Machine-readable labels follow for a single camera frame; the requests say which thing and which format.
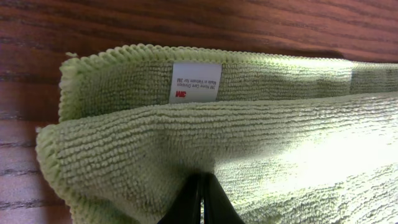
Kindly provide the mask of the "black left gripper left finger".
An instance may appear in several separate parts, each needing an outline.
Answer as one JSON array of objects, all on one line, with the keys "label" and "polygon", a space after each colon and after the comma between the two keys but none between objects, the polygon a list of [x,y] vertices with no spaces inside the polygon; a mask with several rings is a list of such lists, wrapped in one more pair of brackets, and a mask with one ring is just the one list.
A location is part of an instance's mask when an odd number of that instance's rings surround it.
[{"label": "black left gripper left finger", "polygon": [[201,216],[201,175],[191,175],[171,208],[158,224],[199,224]]}]

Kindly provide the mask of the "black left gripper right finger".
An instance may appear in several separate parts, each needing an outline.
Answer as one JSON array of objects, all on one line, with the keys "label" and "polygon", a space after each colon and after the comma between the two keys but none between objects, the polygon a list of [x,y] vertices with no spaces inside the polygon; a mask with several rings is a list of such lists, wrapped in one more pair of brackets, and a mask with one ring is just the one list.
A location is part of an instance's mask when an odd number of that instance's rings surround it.
[{"label": "black left gripper right finger", "polygon": [[214,174],[203,176],[204,224],[244,224]]}]

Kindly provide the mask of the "light green microfiber cloth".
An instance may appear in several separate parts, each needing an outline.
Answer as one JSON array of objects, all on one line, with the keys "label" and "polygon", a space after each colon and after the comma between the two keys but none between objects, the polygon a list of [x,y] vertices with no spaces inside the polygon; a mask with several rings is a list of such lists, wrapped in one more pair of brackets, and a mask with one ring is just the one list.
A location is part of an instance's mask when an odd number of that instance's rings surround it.
[{"label": "light green microfiber cloth", "polygon": [[397,221],[397,65],[125,45],[60,67],[45,180],[74,223],[157,223],[210,175],[244,223]]}]

